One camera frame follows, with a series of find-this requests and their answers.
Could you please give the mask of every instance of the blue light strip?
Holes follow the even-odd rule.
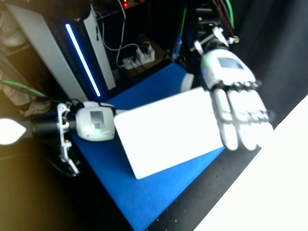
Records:
[[[81,50],[80,50],[80,47],[79,47],[79,45],[78,45],[78,43],[77,43],[77,40],[76,40],[76,38],[75,38],[75,35],[74,35],[73,31],[72,31],[72,28],[71,28],[70,24],[65,24],[65,27],[66,27],[66,29],[67,29],[67,32],[68,32],[69,36],[71,37],[71,40],[72,40],[72,42],[73,42],[73,44],[74,44],[74,46],[75,46],[75,49],[76,49],[76,51],[77,51],[77,53],[78,53],[78,55],[79,55],[79,58],[80,58],[80,60],[81,60],[81,62],[82,62],[82,64],[83,64],[83,66],[84,66],[84,68],[85,68],[85,70],[86,70],[86,72],[87,72],[87,74],[88,74],[88,77],[89,77],[89,79],[90,79],[90,81],[91,81],[91,84],[92,84],[92,86],[93,86],[93,88],[94,88],[94,90],[95,90],[97,96],[100,97],[100,96],[101,96],[100,91],[98,90],[98,88],[97,88],[97,86],[96,86],[96,83],[95,83],[95,81],[94,81],[94,79],[93,79],[93,76],[92,76],[90,70],[89,70],[89,67],[88,67],[88,65],[87,65],[87,63],[86,63],[85,58],[83,57],[83,54],[82,54],[82,52],[81,52]]]

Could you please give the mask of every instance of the blue mat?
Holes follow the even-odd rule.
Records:
[[[185,71],[176,64],[119,94],[108,103],[132,109],[180,92]],[[134,177],[119,138],[88,142],[73,135],[78,148],[132,228],[145,230],[222,152],[223,147],[141,180]]]

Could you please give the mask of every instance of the robotic hand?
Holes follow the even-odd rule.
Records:
[[[222,29],[213,28],[213,34],[195,41],[194,49],[201,55],[202,81],[211,92],[213,109],[224,145],[236,150],[241,143],[246,149],[262,147],[264,140],[273,131],[269,114],[257,93],[260,83],[251,70],[227,48],[228,43],[238,41],[237,37],[227,42]],[[215,40],[204,52],[202,44]]]

